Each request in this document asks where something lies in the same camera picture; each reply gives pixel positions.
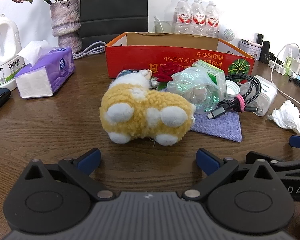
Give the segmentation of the white tissue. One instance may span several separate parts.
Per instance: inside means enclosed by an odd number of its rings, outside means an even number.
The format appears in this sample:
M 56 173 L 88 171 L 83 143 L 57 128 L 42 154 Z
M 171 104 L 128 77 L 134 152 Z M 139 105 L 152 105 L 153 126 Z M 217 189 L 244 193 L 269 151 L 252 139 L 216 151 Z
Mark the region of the white tissue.
M 300 112 L 290 100 L 286 100 L 279 109 L 274 109 L 268 119 L 283 129 L 300 134 Z

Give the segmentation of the cotton buds box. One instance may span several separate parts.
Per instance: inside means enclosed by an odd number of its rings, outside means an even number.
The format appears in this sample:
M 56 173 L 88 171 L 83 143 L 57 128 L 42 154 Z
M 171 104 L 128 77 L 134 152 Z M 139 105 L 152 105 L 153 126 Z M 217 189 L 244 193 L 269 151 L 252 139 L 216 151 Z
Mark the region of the cotton buds box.
M 258 116 L 264 116 L 267 113 L 271 104 L 273 103 L 275 96 L 277 95 L 277 87 L 273 83 L 271 83 L 270 81 L 268 81 L 267 79 L 259 75 L 255 75 L 253 77 L 259 80 L 261 84 L 261 92 L 254 101 L 250 102 L 247 105 L 249 107 L 257 107 L 259 110 L 262 110 L 255 114 Z M 248 91 L 249 87 L 250 87 L 250 83 L 249 81 L 246 81 L 244 84 L 240 86 L 240 94 L 242 95 L 245 94 Z M 256 88 L 255 86 L 253 86 L 252 91 L 250 92 L 250 94 L 247 96 L 246 99 L 247 100 L 250 99 L 255 95 L 255 93 L 256 93 Z

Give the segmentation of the purple woven cloth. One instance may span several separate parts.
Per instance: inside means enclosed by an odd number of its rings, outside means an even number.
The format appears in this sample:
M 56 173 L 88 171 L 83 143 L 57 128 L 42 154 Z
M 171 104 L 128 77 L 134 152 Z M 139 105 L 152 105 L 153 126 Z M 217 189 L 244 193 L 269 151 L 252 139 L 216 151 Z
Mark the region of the purple woven cloth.
M 242 141 L 241 123 L 237 112 L 229 111 L 216 119 L 208 119 L 206 114 L 195 114 L 194 118 L 195 123 L 191 127 L 194 132 L 235 142 Z

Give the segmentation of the green tissue packet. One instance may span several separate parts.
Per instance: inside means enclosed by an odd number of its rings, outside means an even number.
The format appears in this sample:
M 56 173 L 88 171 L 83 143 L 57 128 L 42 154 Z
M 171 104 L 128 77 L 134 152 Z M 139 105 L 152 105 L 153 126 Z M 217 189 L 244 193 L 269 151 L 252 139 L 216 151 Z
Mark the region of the green tissue packet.
M 192 64 L 192 66 L 203 68 L 207 72 L 210 79 L 218 86 L 219 90 L 221 91 L 221 98 L 225 99 L 227 97 L 226 79 L 223 70 L 203 60 L 197 60 Z

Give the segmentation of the iridescent plastic bag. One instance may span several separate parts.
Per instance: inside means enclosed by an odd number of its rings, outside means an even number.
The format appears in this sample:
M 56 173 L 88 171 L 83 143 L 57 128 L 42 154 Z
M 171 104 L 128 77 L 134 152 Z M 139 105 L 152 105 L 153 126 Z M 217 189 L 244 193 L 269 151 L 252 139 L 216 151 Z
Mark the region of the iridescent plastic bag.
M 196 107 L 197 114 L 209 112 L 225 99 L 225 94 L 203 67 L 189 67 L 172 75 L 167 91 L 178 94 Z

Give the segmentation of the yellow white plush toy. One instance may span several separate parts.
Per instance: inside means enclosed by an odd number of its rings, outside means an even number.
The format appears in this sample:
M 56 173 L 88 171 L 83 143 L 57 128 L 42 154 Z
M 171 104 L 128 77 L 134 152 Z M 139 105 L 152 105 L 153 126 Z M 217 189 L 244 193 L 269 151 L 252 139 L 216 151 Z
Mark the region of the yellow white plush toy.
M 151 71 L 115 79 L 105 92 L 100 120 L 110 140 L 126 144 L 151 138 L 162 146 L 179 142 L 195 122 L 195 105 L 178 94 L 151 89 Z

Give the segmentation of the red fabric rose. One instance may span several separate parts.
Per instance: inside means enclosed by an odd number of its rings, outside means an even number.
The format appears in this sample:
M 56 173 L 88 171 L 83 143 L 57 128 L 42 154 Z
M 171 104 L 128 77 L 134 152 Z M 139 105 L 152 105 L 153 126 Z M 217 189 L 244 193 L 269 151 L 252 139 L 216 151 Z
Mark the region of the red fabric rose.
M 168 62 L 161 64 L 157 68 L 157 72 L 154 74 L 154 77 L 157 78 L 158 82 L 168 82 L 172 81 L 172 75 L 184 70 L 184 67 L 176 62 Z

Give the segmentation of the blue yellow sponge toy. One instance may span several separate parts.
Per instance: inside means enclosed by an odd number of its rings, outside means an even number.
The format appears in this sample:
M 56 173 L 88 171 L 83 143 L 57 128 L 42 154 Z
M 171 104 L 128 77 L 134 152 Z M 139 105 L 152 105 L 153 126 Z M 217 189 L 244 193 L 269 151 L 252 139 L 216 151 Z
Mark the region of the blue yellow sponge toy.
M 134 73 L 138 73 L 139 71 L 138 70 L 135 70 L 135 69 L 127 69 L 127 70 L 122 70 L 121 72 L 119 72 L 119 74 L 117 75 L 117 79 L 119 77 L 122 77 L 122 76 L 125 76 L 125 75 L 128 75 L 128 74 L 134 74 Z

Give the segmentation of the green spray bottle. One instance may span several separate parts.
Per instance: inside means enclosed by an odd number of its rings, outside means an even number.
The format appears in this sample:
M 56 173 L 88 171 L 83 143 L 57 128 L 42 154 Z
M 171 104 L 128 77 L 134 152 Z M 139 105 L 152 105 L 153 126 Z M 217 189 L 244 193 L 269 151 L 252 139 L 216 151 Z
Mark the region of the green spray bottle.
M 289 75 L 290 65 L 292 62 L 292 56 L 293 56 L 293 48 L 289 48 L 286 59 L 285 59 L 285 74 Z

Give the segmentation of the white tin box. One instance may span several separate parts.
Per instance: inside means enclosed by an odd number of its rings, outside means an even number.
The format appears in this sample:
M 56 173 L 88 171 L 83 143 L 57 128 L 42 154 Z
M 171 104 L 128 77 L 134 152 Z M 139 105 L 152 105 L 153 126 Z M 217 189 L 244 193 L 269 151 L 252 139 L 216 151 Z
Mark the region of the white tin box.
M 247 54 L 252 56 L 254 59 L 259 60 L 261 51 L 262 51 L 262 46 L 258 43 L 255 43 L 250 40 L 244 40 L 241 39 L 238 43 L 239 48 L 242 51 L 245 51 Z

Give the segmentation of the purple tissue pack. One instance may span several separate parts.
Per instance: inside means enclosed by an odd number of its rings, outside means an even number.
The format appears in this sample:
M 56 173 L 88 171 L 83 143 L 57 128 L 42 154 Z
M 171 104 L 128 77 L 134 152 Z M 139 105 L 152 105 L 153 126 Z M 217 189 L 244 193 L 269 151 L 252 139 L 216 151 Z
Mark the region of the purple tissue pack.
M 47 41 L 31 41 L 17 55 L 27 63 L 15 76 L 23 99 L 53 96 L 75 71 L 70 47 L 52 47 Z

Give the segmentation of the right water bottle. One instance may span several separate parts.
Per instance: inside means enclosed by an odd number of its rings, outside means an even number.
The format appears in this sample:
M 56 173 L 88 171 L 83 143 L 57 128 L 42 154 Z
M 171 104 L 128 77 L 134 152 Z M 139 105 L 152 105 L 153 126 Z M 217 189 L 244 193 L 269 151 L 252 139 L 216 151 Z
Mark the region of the right water bottle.
M 210 1 L 206 7 L 206 35 L 217 37 L 219 31 L 219 14 L 216 4 Z

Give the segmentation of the water bottle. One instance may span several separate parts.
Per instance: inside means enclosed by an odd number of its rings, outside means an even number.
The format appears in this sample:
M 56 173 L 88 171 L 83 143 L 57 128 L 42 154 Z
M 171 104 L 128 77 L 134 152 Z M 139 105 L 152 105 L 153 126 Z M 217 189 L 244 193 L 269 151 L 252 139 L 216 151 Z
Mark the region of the water bottle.
M 217 37 L 219 31 L 219 14 L 216 4 L 210 1 L 206 7 L 206 35 Z
M 179 0 L 174 11 L 174 33 L 188 34 L 191 27 L 191 8 L 188 0 Z
M 191 7 L 192 33 L 195 35 L 205 35 L 206 13 L 201 0 L 194 0 Z

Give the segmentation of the middle water bottle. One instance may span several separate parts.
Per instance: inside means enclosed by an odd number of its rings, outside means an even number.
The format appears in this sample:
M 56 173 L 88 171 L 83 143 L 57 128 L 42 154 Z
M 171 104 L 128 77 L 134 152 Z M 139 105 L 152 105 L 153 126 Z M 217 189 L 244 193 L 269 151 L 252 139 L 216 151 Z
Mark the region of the middle water bottle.
M 195 35 L 205 35 L 206 13 L 201 0 L 194 0 L 191 7 L 192 33 Z

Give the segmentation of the pink ceramic vase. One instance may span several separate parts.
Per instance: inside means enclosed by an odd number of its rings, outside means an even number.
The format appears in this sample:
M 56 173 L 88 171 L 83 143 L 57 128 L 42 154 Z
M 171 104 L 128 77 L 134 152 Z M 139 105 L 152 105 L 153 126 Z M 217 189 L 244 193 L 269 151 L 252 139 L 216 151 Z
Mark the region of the pink ceramic vase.
M 73 53 L 80 52 L 82 41 L 78 30 L 81 27 L 79 0 L 62 0 L 50 5 L 52 35 L 58 38 L 59 47 L 70 47 Z

